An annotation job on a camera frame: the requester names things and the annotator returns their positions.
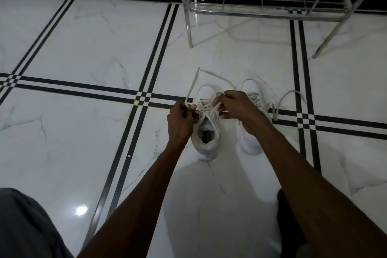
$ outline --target tile floor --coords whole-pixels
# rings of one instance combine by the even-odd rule
[[[334,24],[191,15],[189,49],[178,5],[0,1],[0,186],[40,202],[74,255],[164,149],[198,67],[255,78],[274,102],[301,90],[275,127],[387,232],[387,17],[354,15],[310,59]],[[233,122],[220,129],[212,162],[187,144],[148,257],[279,257],[278,180],[235,146]]]

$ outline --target person's left arm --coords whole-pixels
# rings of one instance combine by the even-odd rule
[[[191,137],[194,117],[193,110],[182,102],[171,108],[164,152],[78,258],[146,257],[173,170]]]

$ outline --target gray pants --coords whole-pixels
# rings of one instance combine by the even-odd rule
[[[15,189],[0,188],[0,257],[73,255],[38,202]]]

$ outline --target white shoelace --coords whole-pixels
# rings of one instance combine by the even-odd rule
[[[197,77],[199,76],[199,71],[202,71],[204,73],[207,73],[209,75],[212,75],[212,76],[215,76],[215,77],[217,77],[219,79],[222,79],[222,80],[226,81],[227,83],[229,83],[233,87],[233,89],[236,89],[235,86],[233,85],[233,83],[231,83],[228,79],[226,79],[224,77],[221,77],[221,76],[219,76],[219,75],[217,75],[215,73],[212,73],[210,71],[204,71],[204,70],[201,70],[200,68],[198,68],[197,71],[196,71],[195,77],[194,77],[194,79],[192,81],[190,90],[188,91],[187,97],[184,100],[184,104],[186,105],[186,107],[189,107],[187,100],[188,100],[188,98],[189,98],[189,96],[190,96],[190,94],[192,92],[193,87],[196,84]],[[210,102],[210,98],[201,98],[197,102],[197,104],[196,104],[196,113],[199,114],[201,117],[204,116],[205,114],[208,114],[208,115],[211,116],[218,109],[218,107],[221,104],[222,103],[219,102],[215,106],[212,106],[212,102]]]
[[[195,74],[195,77],[192,81],[192,84],[191,84],[191,87],[190,87],[190,90],[188,91],[188,94],[187,94],[187,97],[185,98],[184,100],[184,104],[186,105],[187,108],[189,108],[189,104],[187,102],[191,92],[192,92],[192,89],[193,87],[195,86],[196,84],[196,81],[197,81],[197,78],[199,76],[199,71],[202,71],[204,73],[207,73],[209,75],[212,75],[212,76],[215,76],[219,79],[222,79],[224,81],[226,81],[227,83],[229,83],[233,89],[235,90],[236,87],[234,86],[233,83],[231,83],[228,79],[222,77],[222,76],[219,76],[215,73],[212,73],[210,71],[204,71],[204,70],[201,70],[200,68],[197,69],[196,71],[196,74]],[[273,119],[275,121],[278,120],[278,114],[279,114],[279,108],[281,106],[281,103],[282,103],[282,100],[285,99],[285,97],[290,94],[290,93],[297,93],[301,96],[301,99],[306,103],[306,100],[304,98],[304,96],[299,92],[299,91],[296,91],[296,90],[290,90],[288,92],[285,93],[285,95],[283,95],[281,97],[281,99],[279,100],[278,102],[278,105],[277,105],[277,110],[275,108],[275,105],[273,102],[269,102],[269,103],[265,103],[265,101],[263,100],[261,94],[257,93],[257,92],[249,92],[247,93],[247,96],[249,97],[249,99],[253,102],[253,104],[263,113],[265,114],[266,116],[268,116],[268,110],[272,109],[272,114],[273,114]],[[221,105],[221,102],[219,102],[218,104],[216,104],[215,106],[212,106],[212,102],[210,102],[210,99],[209,98],[205,98],[205,99],[200,99],[198,102],[197,102],[197,107],[196,107],[196,110],[195,112],[197,114],[199,114],[201,117],[204,116],[205,114],[208,114],[208,115],[212,115],[217,109],[218,107]]]

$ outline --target person's right hand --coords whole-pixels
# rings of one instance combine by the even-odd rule
[[[268,119],[251,102],[245,92],[227,90],[224,94],[217,96],[212,102],[212,105],[215,106],[219,102],[222,103],[218,108],[220,117],[240,120],[246,131],[250,134],[253,134],[252,125],[254,123],[268,123]]]

